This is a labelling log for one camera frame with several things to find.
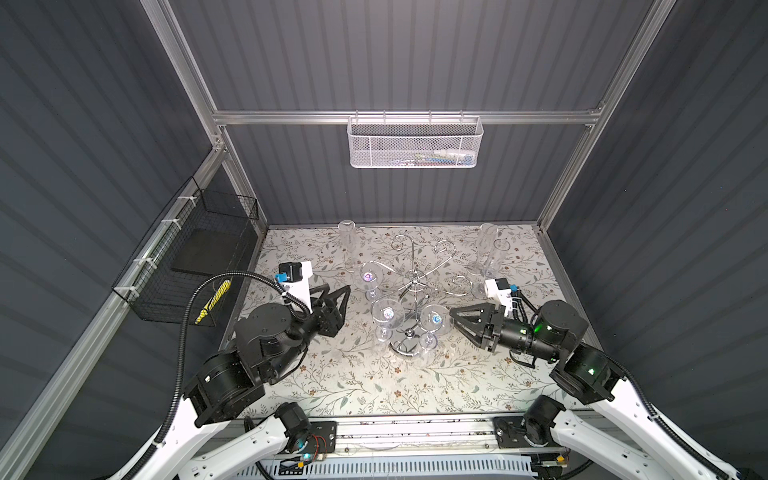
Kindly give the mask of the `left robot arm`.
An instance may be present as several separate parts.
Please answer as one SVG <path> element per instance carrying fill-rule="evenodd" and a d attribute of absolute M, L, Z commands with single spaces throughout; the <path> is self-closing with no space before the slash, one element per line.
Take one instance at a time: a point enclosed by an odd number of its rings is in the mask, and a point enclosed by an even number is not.
<path fill-rule="evenodd" d="M 158 431 L 114 478 L 229 479 L 261 460 L 304 449 L 312 424 L 297 403 L 287 402 L 240 436 L 201 450 L 267 387 L 297 371 L 316 337 L 340 332 L 350 295 L 350 286 L 323 284 L 252 310 L 235 326 L 234 347 L 206 360 L 181 387 Z"/>

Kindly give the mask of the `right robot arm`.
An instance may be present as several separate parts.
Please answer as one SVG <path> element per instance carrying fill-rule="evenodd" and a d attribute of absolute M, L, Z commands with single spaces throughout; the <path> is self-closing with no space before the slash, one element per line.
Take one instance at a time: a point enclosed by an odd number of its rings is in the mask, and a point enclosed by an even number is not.
<path fill-rule="evenodd" d="M 748 473 L 696 442 L 655 407 L 630 371 L 583 342 L 588 323 L 554 300 L 532 313 L 513 296 L 500 304 L 454 308 L 454 326 L 475 346 L 497 347 L 552 365 L 550 377 L 568 396 L 590 407 L 630 438 L 625 443 L 584 422 L 562 402 L 539 396 L 521 427 L 533 446 L 555 443 L 575 451 L 621 479 L 746 479 Z"/>

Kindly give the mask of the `clear champagne flute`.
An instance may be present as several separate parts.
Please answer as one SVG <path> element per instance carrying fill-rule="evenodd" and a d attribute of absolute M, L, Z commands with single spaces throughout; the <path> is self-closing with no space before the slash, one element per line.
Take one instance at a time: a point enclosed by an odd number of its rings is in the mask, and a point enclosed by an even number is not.
<path fill-rule="evenodd" d="M 481 273 L 487 257 L 498 235 L 498 226 L 493 223 L 483 223 L 478 231 L 476 240 L 475 271 Z"/>
<path fill-rule="evenodd" d="M 353 220 L 342 220 L 337 226 L 340 248 L 343 253 L 343 266 L 346 271 L 352 271 L 355 266 L 357 247 L 357 229 Z"/>

